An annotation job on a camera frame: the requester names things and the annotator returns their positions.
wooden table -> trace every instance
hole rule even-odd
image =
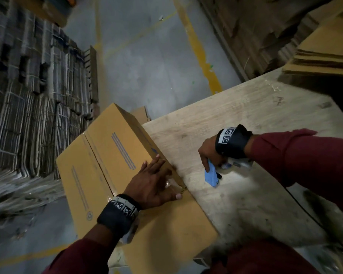
[[[258,164],[248,173],[223,175],[216,189],[204,181],[197,150],[224,127],[243,124],[256,134],[308,128],[343,138],[343,113],[332,98],[278,82],[280,73],[277,69],[143,125],[220,233],[214,246],[219,249],[267,235],[293,247],[326,242],[324,231]],[[290,191],[308,207],[301,188]],[[328,205],[343,240],[343,213]]]

gray floor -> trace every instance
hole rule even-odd
[[[222,88],[239,84],[198,2],[180,1]],[[165,20],[159,23],[161,16]],[[83,50],[94,45],[102,54],[98,58],[98,72],[103,73],[101,109],[112,102],[128,111],[146,106],[151,119],[156,119],[212,94],[172,0],[99,0],[99,13],[94,0],[79,0],[64,30]],[[20,239],[12,238],[13,230],[0,233],[0,261],[8,259],[0,273],[41,273],[54,258],[56,247],[77,239],[66,199],[36,213],[36,222]],[[16,264],[11,259],[44,250],[47,256],[41,259],[22,258]],[[200,273],[201,269],[191,263],[181,273]],[[126,268],[119,271],[127,273]]]

flattened cardboard box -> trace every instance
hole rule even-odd
[[[164,155],[136,118],[110,105],[62,152],[56,162],[79,238],[95,224],[110,201],[157,154]],[[163,167],[173,169],[166,160]],[[217,238],[201,207],[184,188],[183,199],[142,211],[131,244],[123,246],[133,274],[174,273]]]

maroon shirt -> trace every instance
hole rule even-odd
[[[266,133],[251,148],[251,159],[260,164],[284,187],[294,183],[336,203],[343,211],[343,139],[313,137],[315,131]],[[45,274],[108,273],[104,246],[80,239],[62,251]],[[224,262],[208,274],[231,273],[318,273],[291,247],[274,239],[260,240],[234,249]]]

black wristband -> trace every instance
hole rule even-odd
[[[103,209],[97,222],[112,231],[115,237],[122,237],[130,230],[139,214],[140,205],[131,197],[119,194]]]
[[[216,137],[216,152],[225,157],[245,159],[244,148],[252,134],[241,124],[237,127],[222,129]]]

